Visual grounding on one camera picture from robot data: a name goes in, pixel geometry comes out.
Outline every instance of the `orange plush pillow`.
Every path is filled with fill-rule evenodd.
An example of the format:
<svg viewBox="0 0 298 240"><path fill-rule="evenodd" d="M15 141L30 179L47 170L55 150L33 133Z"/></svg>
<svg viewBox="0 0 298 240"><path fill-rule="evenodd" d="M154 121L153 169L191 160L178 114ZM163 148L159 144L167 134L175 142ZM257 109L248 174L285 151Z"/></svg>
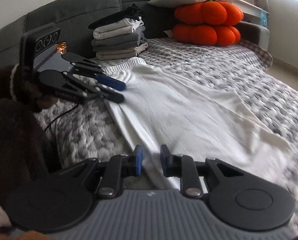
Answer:
<svg viewBox="0 0 298 240"><path fill-rule="evenodd" d="M178 24L172 31L175 40L197 45L229 46L241 39L239 31L233 26Z"/></svg>
<svg viewBox="0 0 298 240"><path fill-rule="evenodd" d="M236 25L243 19L242 11L226 2L200 2L187 4L175 10L175 17L186 24Z"/></svg>

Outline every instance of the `beige folded garment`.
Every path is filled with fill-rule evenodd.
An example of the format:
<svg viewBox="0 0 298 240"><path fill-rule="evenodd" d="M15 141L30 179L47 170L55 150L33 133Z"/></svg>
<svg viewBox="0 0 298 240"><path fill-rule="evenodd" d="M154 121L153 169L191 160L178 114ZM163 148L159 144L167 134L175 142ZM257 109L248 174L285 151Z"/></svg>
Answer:
<svg viewBox="0 0 298 240"><path fill-rule="evenodd" d="M110 60L110 59L123 59L123 58L131 58L131 57L135 57L138 55L137 51L132 51L132 52L126 52L126 53L118 53L118 54L98 54L99 52L97 52L96 56L97 59L99 60Z"/></svg>
<svg viewBox="0 0 298 240"><path fill-rule="evenodd" d="M133 52L133 51L137 51L138 53L140 53L147 48L148 48L148 43L143 43L137 47L131 47L128 49L99 51L97 52L97 55L113 55L113 54L127 53L127 52Z"/></svg>

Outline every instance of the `floor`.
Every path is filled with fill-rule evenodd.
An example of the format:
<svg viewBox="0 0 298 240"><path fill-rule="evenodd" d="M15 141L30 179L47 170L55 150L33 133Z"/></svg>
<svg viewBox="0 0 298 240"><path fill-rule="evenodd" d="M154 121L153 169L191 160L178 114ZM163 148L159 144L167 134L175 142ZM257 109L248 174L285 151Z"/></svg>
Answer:
<svg viewBox="0 0 298 240"><path fill-rule="evenodd" d="M273 64L266 73L298 91L298 74L292 70Z"/></svg>

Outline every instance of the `camera lens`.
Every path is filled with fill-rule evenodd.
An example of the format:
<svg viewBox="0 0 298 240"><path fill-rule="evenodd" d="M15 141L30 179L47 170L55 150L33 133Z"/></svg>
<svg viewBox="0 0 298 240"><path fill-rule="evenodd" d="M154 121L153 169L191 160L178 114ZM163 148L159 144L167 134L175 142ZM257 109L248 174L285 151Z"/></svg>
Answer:
<svg viewBox="0 0 298 240"><path fill-rule="evenodd" d="M47 35L44 41L44 47L47 47L51 41L51 34Z"/></svg>
<svg viewBox="0 0 298 240"><path fill-rule="evenodd" d="M53 35L53 42L57 39L57 37L58 37L58 33L54 33L54 35Z"/></svg>
<svg viewBox="0 0 298 240"><path fill-rule="evenodd" d="M36 44L36 51L39 51L41 49L42 45L43 45L43 41L39 40L38 43Z"/></svg>

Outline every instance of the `gray folded garment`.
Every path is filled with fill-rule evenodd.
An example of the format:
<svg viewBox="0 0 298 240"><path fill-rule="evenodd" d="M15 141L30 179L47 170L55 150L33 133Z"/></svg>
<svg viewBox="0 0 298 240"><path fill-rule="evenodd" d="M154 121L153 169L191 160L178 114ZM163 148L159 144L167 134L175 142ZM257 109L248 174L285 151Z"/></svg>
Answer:
<svg viewBox="0 0 298 240"><path fill-rule="evenodd" d="M121 35L117 35L103 40L93 39L91 42L91 45L92 47L114 46L114 45L119 45L130 41L140 41L140 38L144 37L145 29L146 29L145 26L142 25L142 26L139 26L137 29L135 29L134 33L121 34Z"/></svg>
<svg viewBox="0 0 298 240"><path fill-rule="evenodd" d="M108 51L108 50L128 49L131 47L138 47L139 45L146 43L146 41L147 41L146 38L144 39L141 38L139 41L129 41L115 46L96 46L93 48L92 51L99 52L99 51Z"/></svg>

